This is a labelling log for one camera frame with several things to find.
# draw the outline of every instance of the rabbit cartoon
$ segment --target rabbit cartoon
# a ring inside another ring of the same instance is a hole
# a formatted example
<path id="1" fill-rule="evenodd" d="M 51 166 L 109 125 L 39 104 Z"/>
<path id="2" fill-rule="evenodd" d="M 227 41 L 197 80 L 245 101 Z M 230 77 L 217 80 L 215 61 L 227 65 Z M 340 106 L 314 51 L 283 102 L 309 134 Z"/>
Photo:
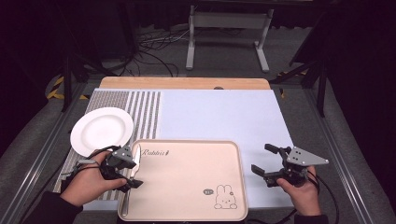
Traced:
<path id="1" fill-rule="evenodd" d="M 237 207 L 235 196 L 233 196 L 233 190 L 230 185 L 218 185 L 217 194 L 216 209 L 235 209 Z"/>

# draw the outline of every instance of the metal stand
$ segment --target metal stand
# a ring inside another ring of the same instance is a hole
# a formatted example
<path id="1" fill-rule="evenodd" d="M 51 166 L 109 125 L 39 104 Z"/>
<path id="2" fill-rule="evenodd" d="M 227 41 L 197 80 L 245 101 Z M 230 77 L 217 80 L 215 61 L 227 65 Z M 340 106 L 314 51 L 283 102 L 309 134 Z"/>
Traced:
<path id="1" fill-rule="evenodd" d="M 274 10 L 268 10 L 267 14 L 240 14 L 240 13 L 214 13 L 214 12 L 195 12 L 195 6 L 190 9 L 190 41 L 187 52 L 186 69 L 192 70 L 195 52 L 195 27 L 219 27 L 219 28 L 243 28 L 261 29 L 262 36 L 259 41 L 255 41 L 255 49 L 260 61 L 260 66 L 264 73 L 269 72 L 269 66 L 265 59 L 262 47 L 265 37 L 270 27 Z"/>
<path id="2" fill-rule="evenodd" d="M 285 74 L 282 77 L 277 77 L 275 79 L 269 80 L 270 84 L 279 84 L 291 77 L 294 77 L 301 72 L 309 69 L 306 73 L 305 77 L 301 81 L 301 85 L 304 89 L 311 89 L 312 86 L 315 84 L 317 79 L 319 78 L 318 84 L 318 99 L 317 99 L 317 109 L 319 114 L 324 118 L 324 95 L 326 91 L 326 79 L 327 79 L 327 72 L 326 72 L 326 62 L 325 61 L 313 61 L 311 63 L 303 64 Z"/>

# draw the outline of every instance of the human hand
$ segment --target human hand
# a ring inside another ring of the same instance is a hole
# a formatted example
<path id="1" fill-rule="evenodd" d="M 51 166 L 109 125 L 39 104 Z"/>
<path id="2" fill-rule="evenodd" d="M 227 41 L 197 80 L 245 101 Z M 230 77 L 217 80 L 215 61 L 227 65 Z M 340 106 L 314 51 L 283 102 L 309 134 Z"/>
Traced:
<path id="1" fill-rule="evenodd" d="M 91 160 L 97 161 L 100 165 L 109 153 L 111 152 L 101 152 L 92 157 Z M 83 168 L 97 167 L 98 164 L 88 164 Z M 67 189 L 61 194 L 61 198 L 74 206 L 80 207 L 98 198 L 104 192 L 117 189 L 125 184 L 126 179 L 104 180 L 98 168 L 88 168 L 78 172 Z"/>
<path id="2" fill-rule="evenodd" d="M 313 166 L 309 166 L 308 171 L 313 175 L 316 175 L 315 168 Z M 311 174 L 308 173 L 308 176 L 315 181 L 315 178 Z M 318 190 L 313 183 L 306 181 L 299 188 L 294 187 L 283 178 L 279 178 L 276 183 L 289 194 L 294 207 L 300 215 L 307 217 L 321 215 L 318 201 Z"/>

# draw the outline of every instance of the table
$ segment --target table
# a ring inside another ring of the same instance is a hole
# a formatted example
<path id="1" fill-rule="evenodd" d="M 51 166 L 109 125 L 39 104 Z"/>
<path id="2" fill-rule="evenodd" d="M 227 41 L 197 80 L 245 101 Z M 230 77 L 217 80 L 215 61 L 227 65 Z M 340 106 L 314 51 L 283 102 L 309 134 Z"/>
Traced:
<path id="1" fill-rule="evenodd" d="M 136 97 L 137 92 L 140 92 L 140 98 Z M 140 102 L 153 102 L 151 105 L 154 106 L 149 106 L 146 109 L 148 112 L 145 112 L 153 119 L 150 125 L 141 121 L 142 124 L 135 127 L 134 141 L 142 138 L 233 141 L 241 152 L 249 209 L 292 207 L 289 195 L 281 188 L 268 189 L 264 180 L 250 171 L 251 164 L 259 165 L 268 172 L 282 168 L 279 155 L 266 151 L 264 144 L 293 146 L 275 94 L 270 90 L 267 80 L 105 77 L 100 88 L 93 93 L 87 112 L 110 103 L 131 112 L 134 105 L 140 105 Z M 136 114 L 140 114 L 140 117 L 133 116 L 134 120 L 142 120 L 146 116 L 141 112 Z M 72 149 L 70 154 L 77 153 Z M 114 211 L 119 197 L 119 194 L 108 193 L 100 200 L 86 204 L 84 209 Z"/>

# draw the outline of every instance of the black cable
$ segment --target black cable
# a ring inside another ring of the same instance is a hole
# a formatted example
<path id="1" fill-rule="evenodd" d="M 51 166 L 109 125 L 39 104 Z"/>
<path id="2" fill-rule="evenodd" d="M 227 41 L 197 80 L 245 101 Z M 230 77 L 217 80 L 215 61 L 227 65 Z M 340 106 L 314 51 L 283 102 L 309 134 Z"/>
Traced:
<path id="1" fill-rule="evenodd" d="M 176 71 L 176 77 L 178 77 L 178 67 L 174 64 L 174 63 L 146 63 L 146 62 L 142 62 L 138 59 L 134 59 L 135 61 L 138 61 L 139 63 L 144 63 L 144 64 L 166 64 L 166 65 L 172 65 L 175 67 Z"/>
<path id="2" fill-rule="evenodd" d="M 133 59 L 133 56 L 129 56 L 129 57 L 127 57 L 127 59 L 125 60 L 125 62 L 124 63 L 120 63 L 120 64 L 117 64 L 117 65 L 115 65 L 115 66 L 112 66 L 112 67 L 107 67 L 107 68 L 105 68 L 106 70 L 108 70 L 108 71 L 116 71 L 116 70 L 119 70 L 119 69 L 121 69 L 121 68 L 123 68 L 123 67 L 126 67 L 126 65 L 128 65 L 128 63 L 130 63 L 131 61 L 132 61 L 132 59 Z M 91 68 L 85 68 L 85 70 L 88 72 L 88 73 L 90 73 L 90 74 L 100 74 L 101 72 L 100 71 L 98 71 L 98 70 L 96 70 L 96 69 L 91 69 Z"/>
<path id="3" fill-rule="evenodd" d="M 171 77 L 174 76 L 173 73 L 172 73 L 172 71 L 171 71 L 171 69 L 168 67 L 167 63 L 165 63 L 163 60 L 161 60 L 161 59 L 158 58 L 157 56 L 152 55 L 152 54 L 150 54 L 150 53 L 147 53 L 147 52 L 145 52 L 145 51 L 140 51 L 140 52 L 141 52 L 141 53 L 144 53 L 144 54 L 147 54 L 147 55 L 149 55 L 149 56 L 151 56 L 151 57 L 157 59 L 158 61 L 160 61 L 160 62 L 166 67 L 166 69 L 167 69 L 168 72 L 170 73 Z"/>
<path id="4" fill-rule="evenodd" d="M 134 73 L 132 72 L 132 69 L 127 69 L 129 75 L 132 75 L 134 77 Z"/>
<path id="5" fill-rule="evenodd" d="M 140 73 L 140 66 L 139 66 L 139 64 L 134 60 L 134 63 L 136 64 L 136 66 L 137 66 L 137 72 L 139 73 L 139 76 L 141 75 L 141 73 Z"/>
<path id="6" fill-rule="evenodd" d="M 165 49 L 166 47 L 168 47 L 169 45 L 171 45 L 172 43 L 177 42 L 179 39 L 181 39 L 181 37 L 186 34 L 189 30 L 179 30 L 179 31 L 175 31 L 175 32 L 169 32 L 169 35 L 167 36 L 162 36 L 162 37 L 158 37 L 159 35 L 152 37 L 152 38 L 148 38 L 148 39 L 143 39 L 139 41 L 139 46 L 142 47 L 143 49 L 145 49 L 146 51 L 149 51 L 151 49 L 154 50 L 161 50 L 161 49 Z M 181 35 L 180 37 L 176 37 L 177 34 L 184 32 L 183 35 Z"/>
<path id="7" fill-rule="evenodd" d="M 98 155 L 99 153 L 102 153 L 102 152 L 104 152 L 104 151 L 107 151 L 108 149 L 111 149 L 111 148 L 115 148 L 115 147 L 114 147 L 114 146 L 111 146 L 111 147 L 104 147 L 104 148 L 102 148 L 102 149 L 98 149 L 98 150 L 94 151 L 89 157 L 85 158 L 85 160 L 90 160 L 92 157 Z M 81 167 L 81 165 L 83 165 L 83 164 L 77 165 L 77 166 L 76 166 L 77 169 L 79 169 L 79 167 Z"/>
<path id="8" fill-rule="evenodd" d="M 124 65 L 124 67 L 123 67 L 121 73 L 119 74 L 119 77 L 123 75 L 123 73 L 125 72 L 125 70 L 128 70 L 128 69 L 126 68 L 126 65 L 127 65 L 127 64 Z"/>
<path id="9" fill-rule="evenodd" d="M 313 176 L 317 181 L 313 180 L 313 179 L 310 178 L 310 177 L 308 177 L 308 180 L 309 180 L 309 182 L 311 182 L 313 185 L 315 185 L 315 187 L 317 188 L 317 191 L 318 191 L 318 195 L 319 195 L 319 194 L 320 194 L 320 185 L 319 185 L 318 179 L 317 179 L 317 177 L 316 177 L 315 175 L 312 175 L 312 176 Z"/>
<path id="10" fill-rule="evenodd" d="M 81 168 L 81 169 L 79 169 L 79 170 L 77 171 L 76 175 L 77 175 L 79 172 L 83 171 L 83 170 L 87 170 L 87 169 L 91 169 L 91 168 L 100 168 L 100 166 L 88 166 L 88 167 Z"/>
<path id="11" fill-rule="evenodd" d="M 163 31 L 163 30 L 150 31 L 150 32 L 145 32 L 145 33 L 138 34 L 138 35 L 151 35 L 151 34 L 155 34 L 155 33 L 160 33 L 160 34 L 162 34 L 162 33 L 164 33 L 164 31 Z"/>
<path id="12" fill-rule="evenodd" d="M 335 222 L 334 223 L 338 224 L 338 222 L 340 220 L 340 211 L 338 208 L 337 200 L 335 199 L 334 194 L 330 190 L 330 187 L 324 182 L 324 180 L 322 178 L 320 178 L 320 176 L 318 176 L 318 175 L 316 175 L 316 177 L 318 178 L 318 180 L 320 180 L 320 182 L 322 182 L 322 184 L 326 187 L 326 189 L 329 191 L 330 195 L 332 196 L 332 201 L 334 202 L 334 206 L 335 206 Z"/>
<path id="13" fill-rule="evenodd" d="M 278 221 L 274 224 L 284 224 L 285 222 L 289 221 L 290 217 L 293 216 L 296 212 L 297 212 L 297 209 L 293 209 L 287 216 L 285 216 L 280 221 Z M 255 219 L 255 218 L 247 220 L 247 223 L 252 223 L 252 222 L 257 222 L 257 223 L 261 223 L 261 224 L 272 224 L 272 223 L 264 222 L 264 221 L 261 221 L 261 220 Z"/>

